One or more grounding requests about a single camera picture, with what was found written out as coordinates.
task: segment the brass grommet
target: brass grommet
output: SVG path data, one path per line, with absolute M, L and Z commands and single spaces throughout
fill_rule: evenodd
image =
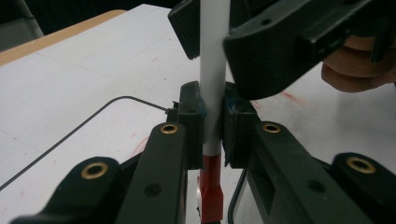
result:
M 363 174 L 371 175 L 376 172 L 375 167 L 369 161 L 361 159 L 359 157 L 349 157 L 346 160 L 346 164 L 350 168 Z
M 264 123 L 262 129 L 268 133 L 280 133 L 280 128 L 272 123 Z
M 161 133 L 176 133 L 178 130 L 178 127 L 175 124 L 165 124 L 161 127 Z
M 84 179 L 95 179 L 104 175 L 108 170 L 108 165 L 102 161 L 93 162 L 81 171 L 81 176 Z

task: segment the black cable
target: black cable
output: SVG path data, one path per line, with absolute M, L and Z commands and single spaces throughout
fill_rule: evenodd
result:
M 22 170 L 20 170 L 17 174 L 15 174 L 14 176 L 12 176 L 6 183 L 4 183 L 2 186 L 0 186 L 0 191 L 2 191 L 3 189 L 5 189 L 8 185 L 10 185 L 12 182 L 14 182 L 18 177 L 20 177 L 21 175 L 23 175 L 26 171 L 28 171 L 30 168 L 32 168 L 36 163 L 38 163 L 39 161 L 41 161 L 44 157 L 46 157 L 48 154 L 50 154 L 50 152 L 55 149 L 56 147 L 58 147 L 62 142 L 64 142 L 67 138 L 69 138 L 73 133 L 75 133 L 76 131 L 78 131 L 80 128 L 82 128 L 82 126 L 84 126 L 86 123 L 88 123 L 88 121 L 90 121 L 91 119 L 93 119 L 94 117 L 96 117 L 100 112 L 102 112 L 104 109 L 106 109 L 109 105 L 113 104 L 114 102 L 121 100 L 121 99 L 130 99 L 130 100 L 135 100 L 139 103 L 145 104 L 145 105 L 149 105 L 152 106 L 154 108 L 163 110 L 163 111 L 167 111 L 166 108 L 161 107 L 159 105 L 155 105 L 152 104 L 150 102 L 135 98 L 133 96 L 121 96 L 118 98 L 115 98 L 113 100 L 111 100 L 110 102 L 108 102 L 107 104 L 105 104 L 102 108 L 100 108 L 98 111 L 96 111 L 92 116 L 90 116 L 88 119 L 86 119 L 84 122 L 82 122 L 80 125 L 78 125 L 78 127 L 76 129 L 74 129 L 71 133 L 69 133 L 66 137 L 64 137 L 63 139 L 61 139 L 61 141 L 59 141 L 58 143 L 56 143 L 53 147 L 51 147 L 50 149 L 48 149 L 47 151 L 45 151 L 43 154 L 41 154 L 39 157 L 37 157 L 34 161 L 32 161 L 31 163 L 29 163 L 26 167 L 24 167 Z
M 228 207 L 228 223 L 233 224 L 233 210 L 235 209 L 236 202 L 238 201 L 239 194 L 241 193 L 242 186 L 244 185 L 245 178 L 247 176 L 247 170 L 242 171 L 241 177 L 239 177 L 238 184 L 236 185 L 235 192 L 231 198 L 230 206 Z

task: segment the human hand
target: human hand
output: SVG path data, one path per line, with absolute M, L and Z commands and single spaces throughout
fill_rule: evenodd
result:
M 322 79 L 339 91 L 358 92 L 396 82 L 396 40 L 384 59 L 371 63 L 375 39 L 352 36 L 322 65 Z

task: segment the white plastic tube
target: white plastic tube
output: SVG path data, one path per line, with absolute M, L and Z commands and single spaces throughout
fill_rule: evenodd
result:
M 222 100 L 226 58 L 222 42 L 229 32 L 230 0 L 201 0 L 200 90 L 204 100 L 204 155 L 221 153 Z

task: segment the white table surface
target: white table surface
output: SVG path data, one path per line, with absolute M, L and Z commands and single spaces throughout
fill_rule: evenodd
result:
M 178 101 L 180 86 L 199 79 L 199 59 L 189 61 L 185 56 L 166 18 L 168 12 L 160 7 L 137 7 L 0 67 L 0 185 L 116 97 L 130 95 L 165 108 Z M 227 78 L 232 80 L 229 72 Z M 396 173 L 393 85 L 358 94 L 342 93 L 320 79 L 317 66 L 279 95 L 253 104 L 261 119 L 288 127 L 319 159 L 331 162 L 335 154 L 353 151 Z M 93 119 L 87 126 L 91 128 L 76 133 L 73 144 L 60 145 L 0 191 L 0 223 L 38 212 L 71 167 L 98 153 L 92 149 L 66 157 L 59 154 L 65 151 L 61 148 L 90 147 L 86 140 L 101 134 L 98 139 L 104 146 L 122 148 L 122 152 L 101 153 L 123 162 L 149 134 L 150 127 L 165 118 L 161 110 L 128 100 L 108 109 L 101 114 L 106 121 Z M 140 138 L 131 140 L 136 130 Z M 114 136 L 129 138 L 115 141 Z M 196 173 L 189 174 L 189 180 L 195 181 Z M 225 211 L 239 174 L 224 169 Z M 193 197 L 189 196 L 188 202 L 188 223 L 197 223 Z

